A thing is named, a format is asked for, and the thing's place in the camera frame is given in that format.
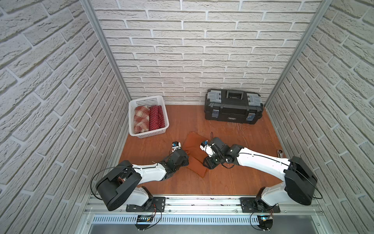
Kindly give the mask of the orange skirt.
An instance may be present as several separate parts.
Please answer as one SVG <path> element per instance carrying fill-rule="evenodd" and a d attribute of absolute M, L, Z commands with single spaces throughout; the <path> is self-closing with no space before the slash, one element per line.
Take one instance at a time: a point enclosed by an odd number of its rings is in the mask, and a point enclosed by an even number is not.
<path fill-rule="evenodd" d="M 187 167 L 201 178 L 204 178 L 208 170 L 208 168 L 203 165 L 203 161 L 207 157 L 207 154 L 200 148 L 201 143 L 206 140 L 206 137 L 201 136 L 196 132 L 190 132 L 182 145 L 182 149 L 189 156 L 189 165 Z"/>

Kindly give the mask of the red polka dot skirt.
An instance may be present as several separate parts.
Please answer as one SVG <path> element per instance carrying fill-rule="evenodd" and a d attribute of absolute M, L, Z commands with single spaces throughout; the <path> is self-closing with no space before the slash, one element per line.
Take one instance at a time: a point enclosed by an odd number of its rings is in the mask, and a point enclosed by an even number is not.
<path fill-rule="evenodd" d="M 164 113 L 161 105 L 155 105 L 150 108 L 149 130 L 157 130 L 165 127 Z"/>

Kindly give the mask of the white plastic basket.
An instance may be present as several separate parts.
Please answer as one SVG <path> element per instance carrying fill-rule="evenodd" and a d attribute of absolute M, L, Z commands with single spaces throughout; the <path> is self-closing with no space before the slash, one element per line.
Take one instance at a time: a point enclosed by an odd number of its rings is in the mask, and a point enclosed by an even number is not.
<path fill-rule="evenodd" d="M 161 105 L 164 113 L 164 119 L 165 119 L 165 127 L 153 131 L 147 131 L 140 134 L 134 133 L 134 112 L 135 108 L 138 106 L 146 106 L 147 108 L 151 108 L 155 105 Z M 165 102 L 162 96 L 150 96 L 150 97 L 143 97 L 138 98 L 130 101 L 129 103 L 129 133 L 131 136 L 138 137 L 138 138 L 146 138 L 151 137 L 159 134 L 163 134 L 166 132 L 167 128 L 169 127 L 169 120 L 168 120 L 168 114 L 166 111 Z"/>

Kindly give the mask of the red plaid skirt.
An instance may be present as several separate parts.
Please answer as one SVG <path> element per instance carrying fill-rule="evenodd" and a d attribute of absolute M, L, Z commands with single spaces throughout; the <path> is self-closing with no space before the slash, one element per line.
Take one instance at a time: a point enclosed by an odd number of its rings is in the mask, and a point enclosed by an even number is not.
<path fill-rule="evenodd" d="M 136 107 L 133 121 L 135 134 L 140 134 L 149 131 L 150 109 L 146 106 Z"/>

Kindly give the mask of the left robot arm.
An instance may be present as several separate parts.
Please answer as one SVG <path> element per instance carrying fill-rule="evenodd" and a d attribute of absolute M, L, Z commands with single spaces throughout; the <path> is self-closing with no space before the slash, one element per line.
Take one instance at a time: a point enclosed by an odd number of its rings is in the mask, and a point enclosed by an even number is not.
<path fill-rule="evenodd" d="M 106 175 L 93 185 L 95 174 L 90 181 L 92 195 L 114 211 L 126 205 L 127 212 L 152 212 L 165 210 L 165 197 L 155 197 L 140 184 L 164 181 L 171 178 L 181 167 L 189 165 L 189 156 L 181 148 L 176 148 L 162 161 L 152 165 L 135 165 L 124 160 L 115 167 L 109 167 Z"/>

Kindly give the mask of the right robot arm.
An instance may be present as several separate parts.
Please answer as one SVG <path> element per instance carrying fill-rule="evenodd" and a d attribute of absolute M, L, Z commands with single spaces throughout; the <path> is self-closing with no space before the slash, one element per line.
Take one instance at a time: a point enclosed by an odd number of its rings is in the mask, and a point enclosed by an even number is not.
<path fill-rule="evenodd" d="M 210 170 L 219 164 L 228 163 L 254 168 L 281 180 L 277 185 L 259 190 L 252 202 L 253 211 L 269 211 L 277 204 L 287 201 L 309 206 L 315 198 L 318 180 L 299 157 L 275 158 L 237 144 L 229 147 L 218 137 L 202 142 L 200 149 L 207 154 L 203 165 Z"/>

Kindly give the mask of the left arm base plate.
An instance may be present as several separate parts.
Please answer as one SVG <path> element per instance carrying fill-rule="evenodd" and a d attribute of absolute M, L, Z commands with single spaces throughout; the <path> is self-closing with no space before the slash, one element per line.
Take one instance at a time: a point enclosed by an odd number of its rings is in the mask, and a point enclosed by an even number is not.
<path fill-rule="evenodd" d="M 154 212 L 165 210 L 166 197 L 153 197 L 148 199 L 142 206 L 138 205 L 127 205 L 126 212 L 134 213 L 144 213 L 144 212 Z"/>

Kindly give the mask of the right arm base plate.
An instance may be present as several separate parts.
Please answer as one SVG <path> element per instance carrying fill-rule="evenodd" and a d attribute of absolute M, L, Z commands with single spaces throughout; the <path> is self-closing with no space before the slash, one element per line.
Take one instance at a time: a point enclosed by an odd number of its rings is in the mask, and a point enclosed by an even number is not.
<path fill-rule="evenodd" d="M 257 198 L 239 198 L 243 213 L 280 213 L 280 208 L 276 204 L 269 206 L 265 202 Z"/>

